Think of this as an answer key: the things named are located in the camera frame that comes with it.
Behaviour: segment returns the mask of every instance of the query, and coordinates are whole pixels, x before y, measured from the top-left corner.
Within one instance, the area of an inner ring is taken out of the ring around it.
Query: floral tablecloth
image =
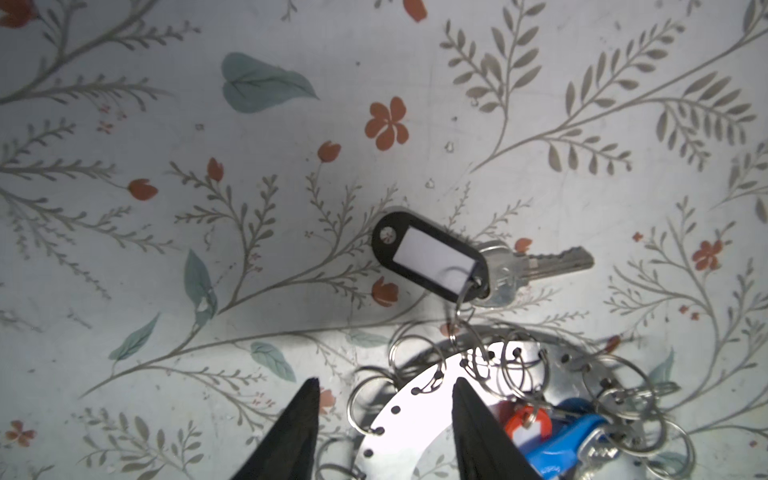
[[[766,0],[0,9],[0,478],[227,478],[310,376],[352,438],[396,325],[447,334],[390,207],[585,247],[499,316],[679,383],[694,478],[768,475]]]

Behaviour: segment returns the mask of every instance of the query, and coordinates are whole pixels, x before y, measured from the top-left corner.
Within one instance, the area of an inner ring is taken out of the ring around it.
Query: blue plastic key cover
[[[606,420],[601,415],[584,415],[528,453],[525,458],[544,480],[550,480],[575,467],[579,446]]]

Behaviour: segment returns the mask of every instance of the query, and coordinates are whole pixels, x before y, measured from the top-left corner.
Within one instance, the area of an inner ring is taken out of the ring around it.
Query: key blade
[[[550,276],[588,270],[594,266],[594,258],[583,247],[575,247],[558,255],[528,257],[528,268],[522,274],[526,280],[539,280]]]

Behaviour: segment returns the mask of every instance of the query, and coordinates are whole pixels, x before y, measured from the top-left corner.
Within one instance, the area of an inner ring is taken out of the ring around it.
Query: table surface
[[[446,334],[369,250],[390,207],[586,248],[494,315],[620,340],[694,478],[768,475],[765,0],[0,8],[0,477],[226,478],[311,376],[353,436],[354,371]]]

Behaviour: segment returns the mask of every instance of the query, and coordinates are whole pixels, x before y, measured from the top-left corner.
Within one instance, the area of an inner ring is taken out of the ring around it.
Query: blank label
[[[408,227],[392,260],[456,295],[475,268],[472,258],[414,227]]]

